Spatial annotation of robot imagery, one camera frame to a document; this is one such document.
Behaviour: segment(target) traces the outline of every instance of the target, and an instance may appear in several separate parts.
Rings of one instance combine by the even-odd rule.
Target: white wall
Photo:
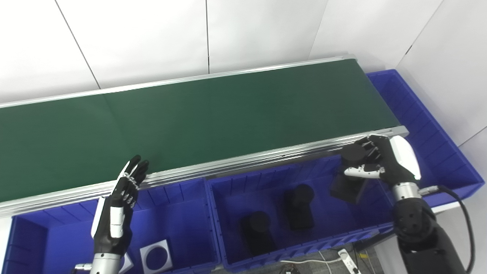
[[[0,37],[0,103],[98,88],[54,1],[0,1]]]
[[[344,53],[394,68],[440,1],[3,1],[0,103]]]
[[[445,0],[397,69],[480,175],[487,179],[485,14],[486,1]],[[486,197],[487,187],[483,187],[465,201],[475,233],[477,260],[473,273],[477,274],[485,273],[487,267]],[[470,254],[461,210],[440,214],[438,222],[450,235],[466,266]],[[383,254],[384,270],[402,274],[405,270],[396,259],[396,248],[394,239],[377,250]]]
[[[366,72],[395,68],[441,0],[328,0],[310,59],[353,53]]]

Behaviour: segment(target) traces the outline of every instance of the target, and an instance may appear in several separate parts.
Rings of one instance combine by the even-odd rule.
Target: white cable
[[[367,258],[369,259],[370,267],[372,267],[372,272],[374,272],[374,274],[375,274],[375,269],[374,269],[374,266],[372,265],[372,261],[370,260],[370,256],[369,256],[369,253],[367,252],[367,250],[365,250],[365,254],[367,254]]]
[[[326,261],[325,260],[325,256],[323,256],[323,254],[321,254],[321,251],[318,250],[318,253],[321,255],[321,258],[323,258],[323,261]],[[330,268],[330,264],[326,263],[326,266],[328,267],[328,271],[330,272],[330,274],[332,274],[332,270]]]
[[[341,258],[338,258],[336,260],[331,260],[331,261],[320,261],[320,260],[305,260],[305,261],[286,261],[282,260],[281,262],[283,263],[290,263],[290,264],[303,264],[303,263],[308,263],[308,262],[315,262],[315,263],[336,263],[340,262]]]

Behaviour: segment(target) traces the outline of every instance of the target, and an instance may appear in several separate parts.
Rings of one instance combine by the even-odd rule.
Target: black cylinder
[[[358,144],[349,144],[340,150],[341,164],[345,167],[358,167],[365,164],[365,149]]]

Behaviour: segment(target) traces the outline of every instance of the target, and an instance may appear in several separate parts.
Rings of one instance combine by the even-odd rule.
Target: black block
[[[368,180],[338,174],[330,185],[330,195],[352,204],[358,204]]]
[[[270,218],[263,211],[256,211],[240,220],[245,241],[253,256],[277,250],[269,231]]]
[[[315,226],[310,203],[315,197],[313,189],[300,184],[295,189],[284,192],[284,211],[291,230],[310,229]]]

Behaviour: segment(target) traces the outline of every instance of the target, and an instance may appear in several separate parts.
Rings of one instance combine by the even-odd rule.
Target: black cable
[[[365,267],[367,268],[367,270],[369,271],[370,274],[374,273],[374,272],[372,272],[372,270],[370,270],[369,266],[367,265],[367,263],[365,262],[365,260],[362,257],[360,257],[360,260],[362,260],[362,262],[364,263]]]
[[[355,262],[356,262],[356,265],[357,265],[357,269],[360,270],[360,268],[358,267],[357,249],[355,249],[355,244],[354,243],[352,243],[352,247],[353,247],[353,251],[355,253]],[[367,270],[369,271],[369,273],[372,274],[373,272],[370,270],[370,268],[367,265],[367,263],[365,263],[364,259],[362,259],[362,257],[360,257],[360,259],[362,260],[362,262],[364,262],[365,267],[367,268]]]
[[[462,199],[457,195],[457,193],[453,192],[452,190],[450,190],[449,188],[447,188],[445,186],[438,186],[438,189],[441,192],[444,192],[444,193],[452,196],[453,198],[455,198],[455,200],[458,201],[458,203],[460,204],[460,207],[462,208],[463,214],[465,216],[465,221],[467,222],[468,237],[470,239],[470,262],[468,263],[468,267],[467,267],[467,270],[465,270],[465,272],[467,272],[467,274],[470,274],[472,272],[473,265],[475,264],[475,240],[473,238],[472,223],[470,221],[470,216],[468,215],[467,208],[466,208],[465,204],[463,204]]]

